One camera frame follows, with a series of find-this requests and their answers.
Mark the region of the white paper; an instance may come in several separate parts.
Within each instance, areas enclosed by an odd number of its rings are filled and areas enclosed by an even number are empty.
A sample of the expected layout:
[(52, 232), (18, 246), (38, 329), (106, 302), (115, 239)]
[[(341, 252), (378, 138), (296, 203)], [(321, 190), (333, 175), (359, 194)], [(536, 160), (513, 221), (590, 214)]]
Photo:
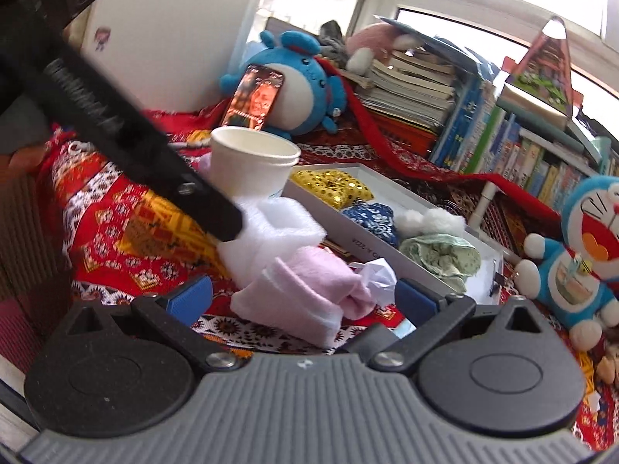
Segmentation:
[(352, 262), (349, 267), (361, 276), (362, 284), (368, 290), (373, 303), (379, 307), (387, 307), (395, 302), (398, 278), (384, 258), (367, 263)]

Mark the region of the green floral cloth hat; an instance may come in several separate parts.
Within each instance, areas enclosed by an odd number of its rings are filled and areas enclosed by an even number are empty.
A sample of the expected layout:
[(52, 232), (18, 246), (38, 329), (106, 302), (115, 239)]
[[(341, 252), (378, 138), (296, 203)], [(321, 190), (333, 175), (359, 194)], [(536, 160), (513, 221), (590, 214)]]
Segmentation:
[(456, 294), (466, 293), (466, 283), (482, 267), (482, 256), (466, 239), (430, 234), (405, 239), (399, 252), (422, 266)]

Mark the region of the white fluffy plush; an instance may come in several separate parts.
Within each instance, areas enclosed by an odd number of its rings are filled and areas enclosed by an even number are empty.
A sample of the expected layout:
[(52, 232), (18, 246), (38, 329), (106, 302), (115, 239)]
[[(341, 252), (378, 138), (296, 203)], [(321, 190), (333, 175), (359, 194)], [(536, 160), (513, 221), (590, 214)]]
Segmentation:
[(466, 220), (439, 207), (429, 208), (424, 213), (408, 210), (395, 215), (395, 229), (403, 239), (435, 234), (462, 237)]

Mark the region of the blue floral fabric bow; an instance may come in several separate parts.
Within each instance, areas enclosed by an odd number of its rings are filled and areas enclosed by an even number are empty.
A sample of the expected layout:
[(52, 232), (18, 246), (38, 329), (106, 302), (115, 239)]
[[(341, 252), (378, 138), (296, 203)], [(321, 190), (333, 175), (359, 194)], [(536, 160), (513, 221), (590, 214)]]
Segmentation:
[(397, 231), (395, 230), (395, 213), (389, 205), (358, 201), (351, 207), (345, 208), (342, 215), (390, 246), (397, 247), (399, 245)]

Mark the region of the pink towel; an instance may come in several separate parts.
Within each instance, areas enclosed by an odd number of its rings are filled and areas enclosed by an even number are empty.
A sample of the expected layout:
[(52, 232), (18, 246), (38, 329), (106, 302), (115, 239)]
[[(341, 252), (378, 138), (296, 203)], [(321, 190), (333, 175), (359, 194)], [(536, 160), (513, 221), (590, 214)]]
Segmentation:
[(363, 319), (376, 306), (362, 275), (317, 246), (301, 247), (286, 260), (275, 259), (231, 297), (231, 310), (241, 319), (277, 328), (321, 349), (335, 345), (343, 319)]

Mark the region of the white foam block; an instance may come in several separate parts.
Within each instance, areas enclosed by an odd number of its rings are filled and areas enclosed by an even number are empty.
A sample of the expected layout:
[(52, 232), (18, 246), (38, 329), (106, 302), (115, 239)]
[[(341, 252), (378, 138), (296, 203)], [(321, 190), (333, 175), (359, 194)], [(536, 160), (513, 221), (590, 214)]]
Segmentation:
[(217, 251), (227, 274), (238, 289), (252, 283), (277, 258), (284, 260), (304, 246), (318, 246), (325, 229), (292, 198), (243, 198), (237, 203), (243, 229), (230, 242), (219, 242)]

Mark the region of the gold sequin bow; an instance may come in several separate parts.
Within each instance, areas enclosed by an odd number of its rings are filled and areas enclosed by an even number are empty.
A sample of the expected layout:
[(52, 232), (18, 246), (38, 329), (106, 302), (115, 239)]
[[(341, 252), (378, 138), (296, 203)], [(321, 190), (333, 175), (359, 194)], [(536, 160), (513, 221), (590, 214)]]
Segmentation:
[(292, 174), (291, 179), (297, 186), (301, 186), (338, 211), (343, 211), (358, 202), (373, 200), (373, 193), (369, 187), (345, 171), (299, 170)]

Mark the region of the patterned red tablecloth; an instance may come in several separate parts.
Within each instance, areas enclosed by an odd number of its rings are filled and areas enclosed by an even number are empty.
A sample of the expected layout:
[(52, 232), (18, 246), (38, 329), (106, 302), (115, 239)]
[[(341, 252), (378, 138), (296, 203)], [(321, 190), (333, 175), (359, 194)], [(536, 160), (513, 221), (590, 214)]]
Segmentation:
[[(222, 104), (194, 113), (149, 111), (147, 115), (173, 142), (192, 142), (216, 127)], [(421, 157), (395, 152), (413, 171), (429, 176), (411, 179), (385, 164), (367, 143), (354, 118), (346, 119), (338, 134), (324, 130), (295, 139), (301, 149), (301, 164), (363, 164), (398, 182), (430, 203), (450, 213), (470, 216), (479, 199), (482, 182), (444, 181), (440, 171), (430, 171)], [(211, 278), (214, 301), (193, 326), (213, 341), (234, 348), (241, 357), (249, 351), (289, 354), (332, 353), (316, 349), (279, 330), (237, 319), (230, 310), (230, 297), (237, 289), (218, 260), (215, 246), (191, 219), (158, 198), (144, 186), (134, 184), (105, 158), (87, 149), (75, 132), (56, 130), (41, 164), (37, 186), (47, 186), (44, 204), (45, 227), (62, 218), (62, 250), (72, 268), (74, 299), (98, 300), (104, 305), (128, 305), (133, 297), (167, 292), (204, 273)], [(499, 194), (486, 212), (482, 228), (504, 246), (522, 252), (528, 232), (553, 236), (557, 221), (540, 221), (537, 211), (519, 207)], [(60, 237), (60, 226), (51, 227)], [(595, 450), (618, 443), (618, 391), (606, 386), (597, 375), (597, 357), (575, 354), (588, 383), (587, 394), (600, 396), (599, 408), (584, 403), (573, 428), (574, 435)]]

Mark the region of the white PVC pipe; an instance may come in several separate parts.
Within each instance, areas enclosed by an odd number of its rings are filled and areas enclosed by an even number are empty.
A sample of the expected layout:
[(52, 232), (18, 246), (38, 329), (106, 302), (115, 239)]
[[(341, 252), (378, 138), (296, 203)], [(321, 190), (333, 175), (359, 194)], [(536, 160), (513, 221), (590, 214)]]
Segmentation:
[(498, 187), (491, 181), (487, 181), (482, 193), (480, 194), (479, 202), (475, 205), (475, 209), (472, 212), (468, 220), (468, 227), (472, 230), (480, 230), (482, 220), (486, 215), (487, 209), (494, 199)]

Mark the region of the white paper cup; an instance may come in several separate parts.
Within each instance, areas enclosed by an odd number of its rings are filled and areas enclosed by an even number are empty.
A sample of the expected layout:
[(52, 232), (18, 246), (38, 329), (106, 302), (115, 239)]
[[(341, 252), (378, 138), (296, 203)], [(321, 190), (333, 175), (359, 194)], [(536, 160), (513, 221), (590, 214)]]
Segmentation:
[(264, 131), (221, 127), (211, 132), (207, 179), (229, 198), (277, 197), (301, 151)]

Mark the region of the Doraemon plush toy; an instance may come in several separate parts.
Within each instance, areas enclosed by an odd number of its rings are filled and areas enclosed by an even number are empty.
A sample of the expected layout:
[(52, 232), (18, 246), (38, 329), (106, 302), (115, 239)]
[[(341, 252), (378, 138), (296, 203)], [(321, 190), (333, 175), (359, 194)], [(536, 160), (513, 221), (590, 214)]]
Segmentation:
[(560, 227), (561, 241), (526, 237), (513, 281), (520, 295), (552, 311), (576, 350), (588, 352), (618, 325), (618, 178), (579, 182), (563, 202)]

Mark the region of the stack of grey books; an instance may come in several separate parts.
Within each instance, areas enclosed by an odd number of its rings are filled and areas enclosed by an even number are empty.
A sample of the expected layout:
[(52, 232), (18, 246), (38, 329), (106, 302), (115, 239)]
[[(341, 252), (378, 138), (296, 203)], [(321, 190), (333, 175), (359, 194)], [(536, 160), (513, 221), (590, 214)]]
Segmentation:
[(438, 133), (457, 104), (457, 70), (423, 49), (394, 51), (386, 64), (373, 60), (357, 96), (368, 108)]

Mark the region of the triangular toy house box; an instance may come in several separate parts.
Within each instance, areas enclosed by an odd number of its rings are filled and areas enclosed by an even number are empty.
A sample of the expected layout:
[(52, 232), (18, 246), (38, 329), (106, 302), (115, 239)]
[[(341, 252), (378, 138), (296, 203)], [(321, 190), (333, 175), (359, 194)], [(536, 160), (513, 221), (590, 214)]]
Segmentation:
[(571, 119), (574, 108), (572, 62), (566, 24), (551, 17), (526, 54), (511, 70), (507, 84)]

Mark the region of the pink plush toy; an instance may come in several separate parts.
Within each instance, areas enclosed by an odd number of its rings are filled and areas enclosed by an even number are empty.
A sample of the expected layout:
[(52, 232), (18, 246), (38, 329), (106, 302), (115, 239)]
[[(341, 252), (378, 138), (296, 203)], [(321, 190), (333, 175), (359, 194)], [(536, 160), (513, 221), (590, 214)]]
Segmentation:
[(394, 51), (405, 51), (421, 46), (423, 41), (390, 23), (371, 24), (349, 37), (345, 42), (348, 60), (345, 69), (364, 75), (373, 61), (389, 63)]

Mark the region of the grey plush toy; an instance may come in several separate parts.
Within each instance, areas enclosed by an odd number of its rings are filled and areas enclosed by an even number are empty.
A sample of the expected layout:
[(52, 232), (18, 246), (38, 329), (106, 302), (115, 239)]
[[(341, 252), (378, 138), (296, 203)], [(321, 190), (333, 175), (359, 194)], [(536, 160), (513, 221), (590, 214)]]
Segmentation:
[(330, 61), (333, 66), (344, 69), (349, 59), (341, 28), (335, 20), (323, 23), (320, 27), (318, 42), (320, 56)]

